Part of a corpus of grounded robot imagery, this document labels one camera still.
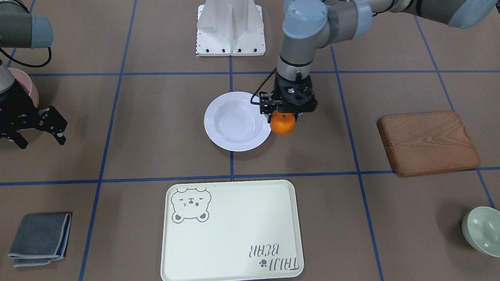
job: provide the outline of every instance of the bear illustration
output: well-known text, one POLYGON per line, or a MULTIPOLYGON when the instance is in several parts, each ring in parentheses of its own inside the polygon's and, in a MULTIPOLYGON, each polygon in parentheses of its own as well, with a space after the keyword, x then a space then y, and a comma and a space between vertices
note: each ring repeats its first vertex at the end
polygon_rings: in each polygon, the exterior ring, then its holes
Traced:
POLYGON ((170 201, 173 205, 172 220, 180 224, 184 219, 198 219, 203 223, 209 219, 209 207, 212 196, 206 187, 177 189, 170 201))

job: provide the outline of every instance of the gray cloth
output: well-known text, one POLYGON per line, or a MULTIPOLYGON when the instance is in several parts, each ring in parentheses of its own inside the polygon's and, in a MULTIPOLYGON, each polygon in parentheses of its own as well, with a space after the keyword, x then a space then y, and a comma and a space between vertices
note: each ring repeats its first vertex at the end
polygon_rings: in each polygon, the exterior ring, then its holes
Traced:
POLYGON ((64 257, 70 233, 71 214, 27 214, 17 229, 9 258, 14 267, 48 265, 64 257))

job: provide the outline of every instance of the pink bowl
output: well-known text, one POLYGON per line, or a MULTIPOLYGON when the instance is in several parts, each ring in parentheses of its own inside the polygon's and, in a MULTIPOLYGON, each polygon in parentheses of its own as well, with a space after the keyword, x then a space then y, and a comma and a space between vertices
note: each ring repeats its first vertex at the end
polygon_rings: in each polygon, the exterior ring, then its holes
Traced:
POLYGON ((26 93, 28 93, 29 97, 31 98, 31 101, 33 102, 34 107, 38 107, 38 102, 39 102, 38 90, 35 84, 33 84, 33 81, 28 76, 28 74, 17 68, 9 67, 8 70, 10 70, 12 75, 14 75, 17 81, 19 81, 19 84, 21 84, 21 87, 26 91, 26 93))

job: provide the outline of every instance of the light green bowl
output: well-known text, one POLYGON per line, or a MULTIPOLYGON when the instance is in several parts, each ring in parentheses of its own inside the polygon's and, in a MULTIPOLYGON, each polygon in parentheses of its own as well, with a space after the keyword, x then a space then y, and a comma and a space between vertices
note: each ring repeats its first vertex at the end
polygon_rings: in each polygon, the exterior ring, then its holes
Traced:
POLYGON ((500 258, 500 211, 477 207, 462 220, 467 242, 481 253, 500 258))

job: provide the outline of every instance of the wooden cutting board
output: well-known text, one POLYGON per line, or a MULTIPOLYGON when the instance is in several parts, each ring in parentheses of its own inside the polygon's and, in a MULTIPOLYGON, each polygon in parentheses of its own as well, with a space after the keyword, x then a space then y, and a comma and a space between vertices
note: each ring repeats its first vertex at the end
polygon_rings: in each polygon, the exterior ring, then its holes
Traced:
POLYGON ((453 111, 384 116, 377 126, 390 166, 400 176, 475 169, 481 164, 453 111))

